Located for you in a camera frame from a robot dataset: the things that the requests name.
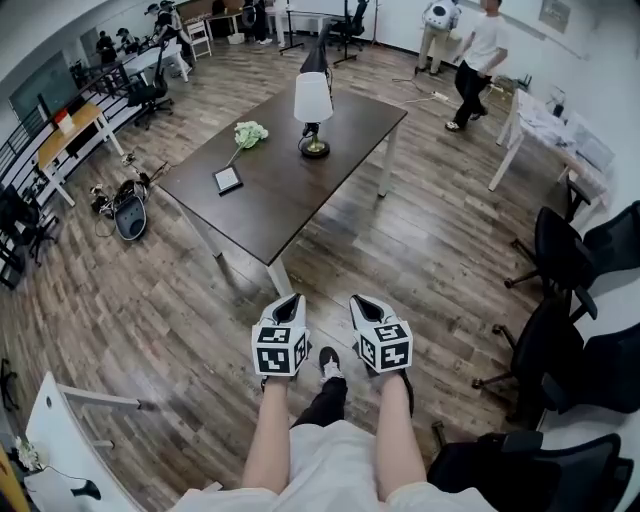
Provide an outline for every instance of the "dark wooden table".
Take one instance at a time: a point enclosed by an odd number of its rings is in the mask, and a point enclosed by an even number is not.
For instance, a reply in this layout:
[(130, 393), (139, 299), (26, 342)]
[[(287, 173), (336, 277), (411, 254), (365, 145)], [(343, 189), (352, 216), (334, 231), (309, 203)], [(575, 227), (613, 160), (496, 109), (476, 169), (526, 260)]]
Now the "dark wooden table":
[(351, 92), (334, 90), (334, 115), (320, 127), (331, 153), (309, 160), (298, 150), (304, 124), (293, 117), (295, 84), (257, 106), (237, 122), (256, 121), (269, 137), (243, 150), (235, 166), (244, 185), (219, 196), (213, 173), (236, 151), (234, 128), (227, 126), (160, 181), (215, 257), (208, 236), (216, 229), (262, 262), (280, 295), (292, 293), (280, 254), (336, 189), (389, 135), (378, 195), (389, 188), (398, 126), (405, 110)]

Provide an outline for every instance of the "person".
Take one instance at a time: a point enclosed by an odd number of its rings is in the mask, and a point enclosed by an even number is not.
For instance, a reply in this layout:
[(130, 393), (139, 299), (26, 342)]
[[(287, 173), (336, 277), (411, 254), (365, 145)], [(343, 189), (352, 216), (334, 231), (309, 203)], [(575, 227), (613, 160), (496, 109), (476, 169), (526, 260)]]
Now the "person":
[(502, 0), (482, 0), (486, 14), (481, 15), (462, 54), (456, 57), (457, 62), (466, 54), (456, 75), (456, 88), (463, 103), (453, 121), (445, 126), (451, 132), (464, 130), (469, 119), (475, 121), (488, 114), (480, 102), (480, 93), (491, 83), (496, 68), (509, 55), (507, 24), (500, 16), (501, 5)]
[(422, 14), (424, 23), (424, 33), (422, 35), (422, 46), (420, 47), (420, 57), (415, 74), (422, 73), (427, 69), (427, 57), (433, 44), (433, 58), (431, 59), (431, 69), (429, 75), (436, 76), (440, 73), (440, 63), (445, 52), (445, 45), (449, 39), (451, 31), (458, 26), (462, 11), (458, 7), (459, 0), (440, 0), (429, 2)]
[(267, 38), (267, 6), (264, 0), (245, 0), (244, 9), (248, 12), (253, 10), (253, 20), (250, 21), (253, 21), (251, 29), (256, 42), (261, 45), (271, 44), (273, 39)]
[(118, 53), (114, 46), (107, 33), (104, 30), (100, 31), (100, 39), (96, 43), (96, 51), (100, 54), (103, 64), (111, 64), (118, 58)]
[(180, 54), (182, 59), (187, 63), (187, 73), (191, 71), (193, 65), (193, 56), (191, 55), (191, 40), (184, 35), (184, 31), (178, 31), (174, 28), (173, 16), (165, 9), (160, 9), (158, 4), (151, 4), (145, 14), (156, 16), (154, 38), (156, 41), (168, 41), (177, 38), (178, 43), (182, 46)]
[(322, 391), (289, 430), (289, 379), (270, 377), (242, 488), (189, 490), (172, 512), (489, 512), (476, 489), (426, 482), (402, 371), (383, 374), (376, 436), (344, 421), (347, 382), (334, 349), (320, 351)]
[(120, 48), (125, 54), (136, 53), (140, 48), (140, 40), (129, 32), (129, 29), (120, 28), (116, 34), (120, 38)]

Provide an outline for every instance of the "white table lamp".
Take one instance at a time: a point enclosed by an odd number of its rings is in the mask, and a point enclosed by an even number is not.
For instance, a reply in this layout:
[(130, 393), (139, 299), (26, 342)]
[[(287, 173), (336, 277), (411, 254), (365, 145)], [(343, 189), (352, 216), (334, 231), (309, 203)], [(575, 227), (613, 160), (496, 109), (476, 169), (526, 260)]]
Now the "white table lamp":
[(303, 136), (311, 138), (300, 151), (308, 158), (322, 158), (329, 154), (327, 142), (318, 139), (320, 123), (333, 115), (329, 84), (324, 73), (303, 73), (296, 79), (296, 104), (293, 111), (298, 121), (306, 123)]

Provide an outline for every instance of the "black pants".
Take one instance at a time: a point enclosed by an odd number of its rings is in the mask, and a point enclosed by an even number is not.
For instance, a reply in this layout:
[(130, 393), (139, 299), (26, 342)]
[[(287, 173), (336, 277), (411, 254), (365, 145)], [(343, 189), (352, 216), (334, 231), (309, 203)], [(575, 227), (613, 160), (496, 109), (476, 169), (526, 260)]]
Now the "black pants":
[(256, 41), (264, 41), (267, 38), (267, 13), (264, 0), (256, 5), (256, 22), (253, 24), (253, 35)]
[(490, 76), (480, 78), (478, 72), (471, 69), (466, 61), (460, 64), (456, 75), (456, 89), (462, 96), (463, 103), (454, 119), (454, 122), (460, 128), (467, 126), (469, 118), (473, 114), (484, 114), (486, 112), (482, 103), (480, 103), (480, 93), (490, 83)]
[(313, 399), (293, 426), (319, 425), (327, 427), (344, 419), (344, 403), (347, 399), (347, 381), (339, 377), (329, 379), (320, 394)]

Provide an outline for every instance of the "table leg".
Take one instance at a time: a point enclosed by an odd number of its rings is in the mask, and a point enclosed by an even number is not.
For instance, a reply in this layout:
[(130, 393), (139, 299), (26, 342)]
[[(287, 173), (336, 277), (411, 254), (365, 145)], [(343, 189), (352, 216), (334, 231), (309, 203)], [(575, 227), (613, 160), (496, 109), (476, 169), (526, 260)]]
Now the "table leg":
[(206, 245), (209, 248), (209, 250), (211, 251), (211, 254), (213, 254), (213, 257), (219, 258), (220, 255), (222, 254), (222, 251), (218, 248), (218, 245), (213, 241), (213, 239), (209, 235), (207, 224), (195, 213), (189, 210), (189, 208), (185, 208), (184, 206), (180, 205), (180, 209), (182, 210), (182, 213), (184, 214), (184, 216), (187, 218), (187, 222), (189, 222), (193, 230), (198, 234), (198, 236), (204, 242), (204, 245)]
[(117, 407), (123, 410), (138, 410), (142, 406), (140, 400), (135, 398), (124, 398), (122, 396), (105, 395), (104, 393), (94, 393), (84, 389), (71, 388), (58, 384), (58, 389), (67, 398), (83, 404), (105, 405)]
[(51, 183), (53, 183), (53, 186), (56, 188), (58, 192), (60, 192), (60, 195), (64, 197), (65, 201), (67, 201), (67, 203), (69, 203), (72, 207), (75, 206), (76, 202), (73, 199), (71, 199), (71, 196), (67, 194), (67, 191), (62, 188), (62, 185), (60, 184), (60, 180), (55, 174), (51, 172), (50, 166), (47, 166), (44, 169), (42, 169), (42, 172), (47, 177), (47, 179)]
[(284, 40), (284, 26), (282, 25), (282, 13), (276, 14), (276, 34), (278, 35), (278, 46), (284, 48), (287, 43)]
[(180, 66), (180, 72), (182, 73), (182, 79), (185, 82), (189, 82), (189, 75), (187, 74), (187, 63), (184, 61), (182, 56), (177, 53), (176, 58), (178, 59), (178, 65)]
[(269, 272), (269, 276), (271, 276), (271, 280), (276, 286), (276, 290), (278, 290), (280, 297), (286, 297), (293, 293), (289, 276), (287, 275), (287, 271), (284, 269), (282, 258), (280, 256), (276, 258), (270, 267), (267, 267), (267, 272)]
[(513, 102), (511, 104), (511, 111), (509, 112), (509, 117), (507, 117), (507, 121), (504, 123), (502, 127), (502, 131), (500, 132), (500, 136), (496, 141), (498, 146), (502, 146), (504, 144), (504, 139), (507, 138), (507, 135), (511, 131), (511, 126), (515, 122), (515, 118), (518, 115), (518, 95), (514, 95)]
[(98, 129), (98, 133), (102, 135), (102, 142), (107, 142), (109, 137), (107, 137), (107, 134), (104, 132), (97, 119), (93, 122), (93, 125)]
[(113, 441), (92, 441), (91, 446), (94, 448), (106, 448), (107, 450), (113, 450)]
[(558, 178), (558, 183), (562, 183), (564, 181), (564, 179), (567, 177), (567, 174), (569, 174), (569, 171), (569, 166), (565, 165), (562, 174)]
[(507, 172), (507, 169), (509, 169), (511, 162), (513, 161), (516, 154), (518, 153), (518, 150), (520, 149), (520, 146), (522, 145), (523, 141), (524, 141), (524, 134), (520, 135), (513, 142), (513, 145), (509, 148), (509, 151), (507, 152), (507, 156), (504, 157), (504, 160), (502, 161), (502, 164), (500, 165), (498, 172), (496, 173), (496, 175), (491, 180), (491, 183), (489, 184), (489, 190), (491, 190), (491, 192), (493, 192), (496, 189), (496, 187), (498, 186), (498, 183), (500, 183), (500, 180), (504, 176), (504, 173)]
[(396, 145), (398, 143), (398, 130), (400, 125), (398, 124), (389, 134), (389, 142), (387, 145), (387, 154), (384, 157), (384, 169), (382, 170), (382, 176), (380, 176), (380, 185), (378, 187), (378, 195), (384, 197), (389, 191), (389, 182), (391, 181), (391, 169), (393, 167), (393, 161), (396, 154)]
[(205, 21), (204, 26), (207, 29), (207, 37), (209, 38), (209, 41), (213, 41), (213, 34), (211, 33), (211, 20)]
[(109, 126), (109, 122), (107, 121), (106, 117), (104, 117), (104, 114), (100, 114), (100, 117), (98, 119), (100, 119), (100, 124), (102, 124), (102, 135), (104, 139), (106, 140), (106, 138), (109, 137), (111, 139), (111, 142), (113, 142), (113, 146), (116, 148), (118, 154), (120, 156), (124, 156), (124, 150), (118, 142), (118, 139), (116, 139), (116, 135), (115, 133), (113, 133), (113, 130), (111, 129), (111, 126)]

